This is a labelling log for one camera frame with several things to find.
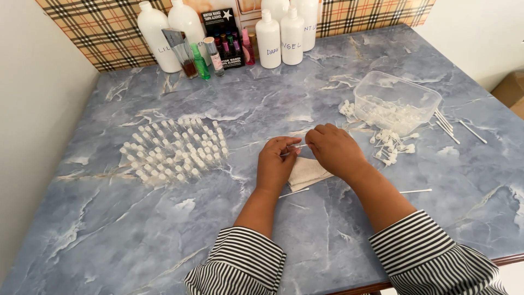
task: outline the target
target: striped sleeve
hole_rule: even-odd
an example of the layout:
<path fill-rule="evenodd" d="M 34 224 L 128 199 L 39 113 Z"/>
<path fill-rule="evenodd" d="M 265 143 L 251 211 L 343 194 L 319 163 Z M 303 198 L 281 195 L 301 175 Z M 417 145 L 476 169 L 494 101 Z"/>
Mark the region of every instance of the striped sleeve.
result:
<path fill-rule="evenodd" d="M 185 277 L 190 295 L 274 295 L 286 254 L 270 239 L 245 227 L 222 229 L 206 263 Z"/>
<path fill-rule="evenodd" d="M 400 295 L 506 294 L 497 266 L 455 243 L 424 210 L 369 241 Z"/>

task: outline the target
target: marble countertop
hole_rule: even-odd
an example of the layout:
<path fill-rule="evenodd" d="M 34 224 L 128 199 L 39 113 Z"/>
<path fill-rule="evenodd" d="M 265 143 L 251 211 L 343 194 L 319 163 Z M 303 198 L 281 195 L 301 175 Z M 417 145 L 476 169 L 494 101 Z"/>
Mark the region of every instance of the marble countertop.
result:
<path fill-rule="evenodd" d="M 157 66 L 103 74 L 0 293 L 184 294 L 183 277 L 205 261 L 254 189 L 265 141 L 303 137 L 328 122 L 347 127 L 399 190 L 432 188 L 406 197 L 457 242 L 489 258 L 523 253 L 524 121 L 406 25 L 316 42 L 297 66 L 247 66 L 208 81 Z M 416 129 L 416 154 L 387 168 L 372 159 L 369 130 L 337 111 L 371 70 L 440 93 L 461 144 L 431 122 Z M 231 153 L 222 168 L 196 183 L 150 186 L 119 167 L 118 149 L 138 125 L 189 115 L 218 120 Z M 367 241 L 372 234 L 358 198 L 337 177 L 280 199 L 273 240 L 288 258 L 279 293 L 387 281 Z"/>

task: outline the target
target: green spray bottle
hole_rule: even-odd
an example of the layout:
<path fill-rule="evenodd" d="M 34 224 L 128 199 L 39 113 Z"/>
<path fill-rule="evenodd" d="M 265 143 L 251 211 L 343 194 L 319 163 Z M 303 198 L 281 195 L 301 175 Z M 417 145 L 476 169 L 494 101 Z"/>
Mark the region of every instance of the green spray bottle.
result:
<path fill-rule="evenodd" d="M 193 51 L 196 70 L 198 71 L 200 78 L 208 80 L 211 78 L 209 75 L 208 66 L 205 64 L 205 59 L 200 55 L 200 51 L 198 50 L 196 43 L 191 43 L 191 51 Z"/>

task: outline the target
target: wooden table trim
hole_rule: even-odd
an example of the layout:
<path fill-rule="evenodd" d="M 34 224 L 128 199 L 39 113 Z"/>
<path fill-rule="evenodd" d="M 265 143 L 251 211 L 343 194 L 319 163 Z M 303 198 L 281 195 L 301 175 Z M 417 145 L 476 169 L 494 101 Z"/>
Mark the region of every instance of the wooden table trim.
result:
<path fill-rule="evenodd" d="M 524 261 L 524 253 L 522 253 L 522 254 L 515 254 L 515 255 L 511 255 L 511 256 L 505 256 L 505 257 L 501 257 L 501 258 L 495 258 L 495 259 L 492 259 L 492 261 L 497 266 L 514 264 L 514 263 L 517 263 L 517 262 Z M 376 291 L 389 289 L 389 288 L 393 288 L 393 285 L 391 284 L 390 281 L 387 281 L 387 282 L 375 283 L 375 284 L 371 284 L 371 285 L 367 285 L 367 286 L 363 286 L 363 287 L 358 287 L 358 288 L 354 288 L 354 289 L 344 290 L 344 291 L 340 291 L 340 292 L 329 293 L 327 295 L 360 295 L 360 294 L 376 292 Z"/>

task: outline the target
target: hand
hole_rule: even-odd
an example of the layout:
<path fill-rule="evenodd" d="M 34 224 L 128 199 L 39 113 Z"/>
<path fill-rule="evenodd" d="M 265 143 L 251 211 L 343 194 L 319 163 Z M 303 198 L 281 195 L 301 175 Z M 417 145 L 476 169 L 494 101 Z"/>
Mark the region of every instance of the hand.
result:
<path fill-rule="evenodd" d="M 286 184 L 297 160 L 300 149 L 292 144 L 302 141 L 301 138 L 279 136 L 270 139 L 258 154 L 256 190 L 278 196 Z"/>
<path fill-rule="evenodd" d="M 333 124 L 317 125 L 305 135 L 305 142 L 324 169 L 346 182 L 367 164 L 355 140 Z"/>

